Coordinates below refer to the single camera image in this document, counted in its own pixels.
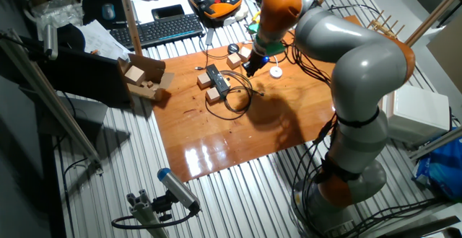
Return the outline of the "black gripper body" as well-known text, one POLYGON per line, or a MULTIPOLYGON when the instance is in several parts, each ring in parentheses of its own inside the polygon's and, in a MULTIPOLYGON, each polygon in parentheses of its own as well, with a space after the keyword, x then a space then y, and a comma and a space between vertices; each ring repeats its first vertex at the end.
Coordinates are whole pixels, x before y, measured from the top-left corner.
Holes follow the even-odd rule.
POLYGON ((248 60, 247 66, 250 67, 251 71, 257 71, 269 62, 269 57, 261 55, 257 52, 252 52, 248 60))

